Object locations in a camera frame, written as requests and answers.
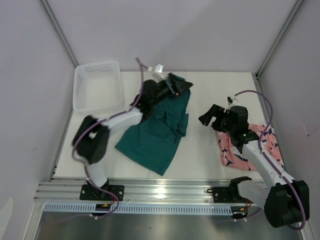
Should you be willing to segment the pink shark print shorts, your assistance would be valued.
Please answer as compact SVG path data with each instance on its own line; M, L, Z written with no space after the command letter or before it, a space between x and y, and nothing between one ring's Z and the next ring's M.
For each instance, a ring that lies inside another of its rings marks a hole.
M231 138L227 133L216 131L215 134L218 140L220 161L223 166L243 171L257 171L254 165L233 146ZM261 142L278 165L284 168L275 130L272 127L268 127L262 136Z

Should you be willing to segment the green shorts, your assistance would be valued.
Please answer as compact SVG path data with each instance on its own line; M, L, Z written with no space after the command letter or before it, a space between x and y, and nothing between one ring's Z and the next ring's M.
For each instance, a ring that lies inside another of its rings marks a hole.
M163 176L187 134L191 91L157 104L151 117L129 127L115 148L135 163Z

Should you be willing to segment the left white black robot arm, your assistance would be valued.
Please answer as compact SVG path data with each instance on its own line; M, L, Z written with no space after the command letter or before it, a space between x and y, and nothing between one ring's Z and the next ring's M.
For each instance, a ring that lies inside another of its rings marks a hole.
M128 110L108 118L98 119L87 115L83 119L71 143L71 156L84 164L87 181L92 185L90 192L97 200L105 199L109 193L109 188L105 185L108 177L102 167L102 160L110 137L146 121L156 105L165 99L185 95L192 86L193 83L181 80L171 72L160 81L142 80L139 93Z

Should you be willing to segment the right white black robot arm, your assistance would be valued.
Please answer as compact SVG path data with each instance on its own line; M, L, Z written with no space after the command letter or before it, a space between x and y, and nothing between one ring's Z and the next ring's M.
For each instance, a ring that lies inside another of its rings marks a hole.
M270 225L294 227L302 230L310 217L309 187L303 180L295 180L262 145L261 137L249 128L246 107L235 105L228 109L213 104L198 119L217 132L226 133L231 143L248 159L265 182L266 188L248 177L231 181L228 196L234 202L248 199L261 209Z

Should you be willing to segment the white plastic basket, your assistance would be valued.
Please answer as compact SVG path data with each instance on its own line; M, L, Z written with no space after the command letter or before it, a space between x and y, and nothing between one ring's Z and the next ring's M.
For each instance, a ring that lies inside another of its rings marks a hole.
M74 71L72 108L86 114L119 111L125 105L123 91L117 61L82 64Z

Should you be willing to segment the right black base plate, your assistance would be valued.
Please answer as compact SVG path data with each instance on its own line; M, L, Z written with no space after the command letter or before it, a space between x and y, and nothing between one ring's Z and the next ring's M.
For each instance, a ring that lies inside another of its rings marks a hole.
M214 203L248 203L245 198L240 196L239 191L236 187L216 186L208 188L206 192L212 195Z

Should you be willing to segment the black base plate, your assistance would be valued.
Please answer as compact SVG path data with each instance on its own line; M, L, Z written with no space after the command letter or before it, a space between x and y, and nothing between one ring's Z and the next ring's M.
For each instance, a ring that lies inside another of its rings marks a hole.
M124 185L107 185L103 189L106 189L108 192L114 194L118 200L121 202L124 198L125 186ZM82 185L79 199L82 201L111 201L115 200L113 196L104 191L98 190L91 184L87 183Z
M216 186L208 188L206 192L212 195L214 203L248 203L245 198L240 196L239 191L236 187Z

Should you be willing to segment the aluminium mounting rail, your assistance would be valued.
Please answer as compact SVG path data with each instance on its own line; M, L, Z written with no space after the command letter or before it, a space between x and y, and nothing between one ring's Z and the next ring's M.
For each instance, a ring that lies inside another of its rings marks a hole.
M168 180L111 178L111 185L123 185L122 203L204 205L213 203L207 189L227 187L230 180ZM54 179L38 184L35 202L79 202L85 179Z

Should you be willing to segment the right aluminium frame post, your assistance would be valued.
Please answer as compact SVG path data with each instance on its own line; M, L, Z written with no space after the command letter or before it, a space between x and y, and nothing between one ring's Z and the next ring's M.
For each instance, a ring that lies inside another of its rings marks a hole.
M306 2L307 2L307 0L296 0L294 2L293 7L289 11L289 14L287 15L284 23L282 24L278 34L276 35L276 37L273 41L270 49L268 50L265 58L263 59L260 67L258 68L258 71L255 74L255 77L257 80L259 80L261 78L263 72L265 71L265 69L267 68L267 66L271 62L272 58L276 54L278 48L280 47L281 43L285 39L287 33L289 32L290 28L294 24L296 18L298 17L300 11L303 9Z

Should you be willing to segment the aluminium frame post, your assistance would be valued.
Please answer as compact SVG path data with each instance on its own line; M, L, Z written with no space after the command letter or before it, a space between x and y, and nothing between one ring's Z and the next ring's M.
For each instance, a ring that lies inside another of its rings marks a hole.
M68 57L68 59L70 60L71 64L73 65L74 68L76 68L79 63L77 61L77 58L64 34L64 31L54 13L54 11L52 10L52 7L49 3L48 0L39 0L38 1L45 16L47 17L54 33L56 34L66 56Z
M276 35L276 37L273 41L270 49L268 50L265 58L263 59L260 67L258 68L258 71L255 74L255 77L257 80L259 80L261 78L263 72L265 71L265 69L267 68L267 66L271 62L272 58L276 54L278 48L280 47L281 43L285 39L287 33L289 32L290 28L294 24L296 18L298 17L300 11L303 9L306 2L307 2L307 0L296 0L294 2L293 7L289 11L289 14L287 15L284 23L282 24L278 34Z

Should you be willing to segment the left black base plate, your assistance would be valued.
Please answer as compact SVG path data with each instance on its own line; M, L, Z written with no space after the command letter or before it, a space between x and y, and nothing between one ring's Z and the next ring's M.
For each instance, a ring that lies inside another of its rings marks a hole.
M103 189L106 189L108 192L114 194L118 200L121 202L124 198L125 186L124 185L107 185ZM98 190L91 184L87 183L82 185L79 199L82 201L111 201L115 200L113 196L104 191Z

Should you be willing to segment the left aluminium frame post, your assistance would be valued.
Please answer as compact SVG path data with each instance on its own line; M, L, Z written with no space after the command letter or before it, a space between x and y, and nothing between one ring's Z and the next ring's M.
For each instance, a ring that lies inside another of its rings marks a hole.
M76 68L79 63L77 61L77 58L64 34L64 31L54 13L54 11L52 10L52 7L49 3L48 0L39 0L38 1L45 16L47 17L54 33L56 34L66 56L68 57L68 59L70 60L71 64L73 65L74 68Z

